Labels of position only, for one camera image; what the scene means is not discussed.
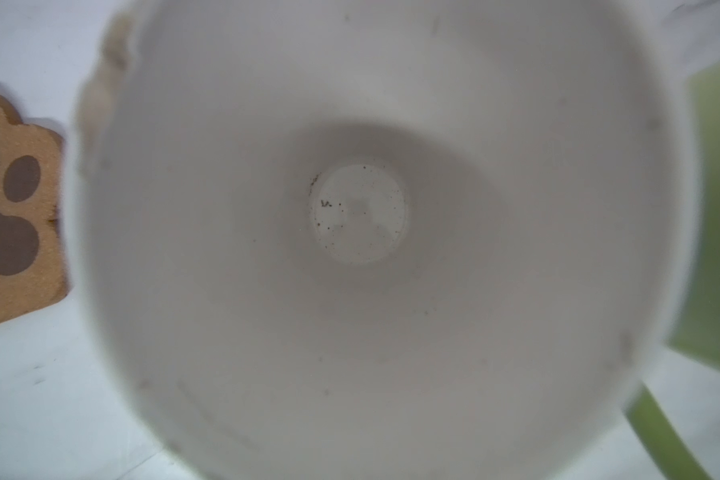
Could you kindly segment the blue mug white inside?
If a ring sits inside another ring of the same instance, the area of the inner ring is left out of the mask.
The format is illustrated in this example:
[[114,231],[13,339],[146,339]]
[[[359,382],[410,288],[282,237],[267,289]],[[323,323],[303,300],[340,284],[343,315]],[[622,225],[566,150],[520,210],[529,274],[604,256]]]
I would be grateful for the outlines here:
[[125,1],[88,335],[209,479],[542,479],[672,331],[700,168],[639,1]]

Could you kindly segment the white multicolour zigzag coaster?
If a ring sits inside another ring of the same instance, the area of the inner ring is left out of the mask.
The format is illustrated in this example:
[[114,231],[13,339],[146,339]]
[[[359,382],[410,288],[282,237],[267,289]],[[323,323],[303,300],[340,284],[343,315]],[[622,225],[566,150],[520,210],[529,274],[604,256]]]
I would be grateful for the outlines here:
[[75,112],[78,138],[77,169],[82,175],[95,167],[94,149],[112,114],[121,84],[132,63],[130,40],[134,14],[129,9],[117,11],[102,36],[98,59],[84,82]]

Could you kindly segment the light green mug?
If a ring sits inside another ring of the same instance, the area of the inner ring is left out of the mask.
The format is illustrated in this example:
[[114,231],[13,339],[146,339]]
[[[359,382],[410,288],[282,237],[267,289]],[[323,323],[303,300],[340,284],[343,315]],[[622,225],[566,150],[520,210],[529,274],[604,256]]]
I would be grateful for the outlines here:
[[703,222],[694,278],[668,345],[720,371],[720,61],[688,85],[704,168]]

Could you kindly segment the brown paw print coaster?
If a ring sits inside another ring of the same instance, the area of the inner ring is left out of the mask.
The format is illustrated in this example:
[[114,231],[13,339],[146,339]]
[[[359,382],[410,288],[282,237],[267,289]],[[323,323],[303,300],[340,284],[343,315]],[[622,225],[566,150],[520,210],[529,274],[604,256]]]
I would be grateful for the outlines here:
[[26,123],[0,95],[0,323],[69,291],[60,238],[61,135]]

